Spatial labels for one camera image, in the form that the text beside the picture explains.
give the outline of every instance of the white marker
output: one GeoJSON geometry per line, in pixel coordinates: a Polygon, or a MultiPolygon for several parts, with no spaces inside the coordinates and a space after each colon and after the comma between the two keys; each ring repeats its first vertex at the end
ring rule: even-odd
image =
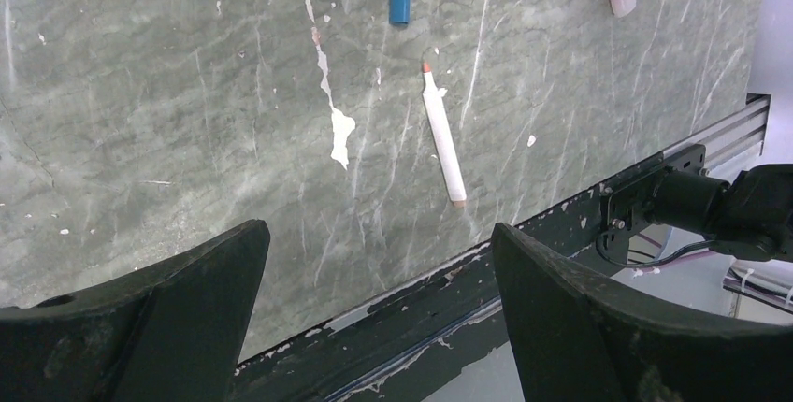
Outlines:
{"type": "Polygon", "coordinates": [[[446,109],[443,107],[443,95],[436,87],[435,80],[432,79],[432,72],[429,64],[422,64],[424,74],[424,106],[426,116],[429,118],[429,126],[432,129],[432,136],[435,138],[435,148],[438,150],[440,158],[440,169],[443,170],[443,177],[446,179],[446,190],[449,192],[449,199],[456,208],[463,208],[466,205],[466,186],[463,183],[463,175],[460,173],[460,163],[457,161],[457,152],[454,150],[452,140],[452,130],[449,129],[449,120],[446,118],[446,109]]]}

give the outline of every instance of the black bracket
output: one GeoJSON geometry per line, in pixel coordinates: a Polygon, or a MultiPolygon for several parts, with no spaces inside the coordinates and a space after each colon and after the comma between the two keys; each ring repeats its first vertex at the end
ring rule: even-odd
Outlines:
{"type": "Polygon", "coordinates": [[[653,223],[648,216],[653,209],[653,192],[665,174],[676,170],[702,176],[707,174],[704,165],[705,146],[691,145],[619,186],[603,188],[600,193],[602,232],[612,232],[604,242],[606,249],[615,245],[611,249],[626,250],[630,238],[653,223]]]}

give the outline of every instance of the scratched table surface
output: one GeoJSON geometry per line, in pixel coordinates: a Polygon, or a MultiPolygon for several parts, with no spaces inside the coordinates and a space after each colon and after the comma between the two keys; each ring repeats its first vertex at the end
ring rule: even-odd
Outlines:
{"type": "Polygon", "coordinates": [[[759,0],[0,2],[0,305],[264,219],[247,357],[734,112],[759,0]]]}

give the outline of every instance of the black cylinder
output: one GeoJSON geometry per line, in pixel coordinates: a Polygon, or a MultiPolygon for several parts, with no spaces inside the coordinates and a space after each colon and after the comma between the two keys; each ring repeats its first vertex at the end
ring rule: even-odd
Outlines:
{"type": "Polygon", "coordinates": [[[653,191],[650,221],[703,234],[713,209],[728,188],[725,180],[671,171],[653,191]]]}

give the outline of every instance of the gray tabletop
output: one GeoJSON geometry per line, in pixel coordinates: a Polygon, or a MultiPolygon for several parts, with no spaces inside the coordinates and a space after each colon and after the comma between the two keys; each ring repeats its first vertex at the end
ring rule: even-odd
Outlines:
{"type": "Polygon", "coordinates": [[[250,356],[739,108],[759,0],[387,1],[2,0],[0,305],[264,219],[250,356]]]}

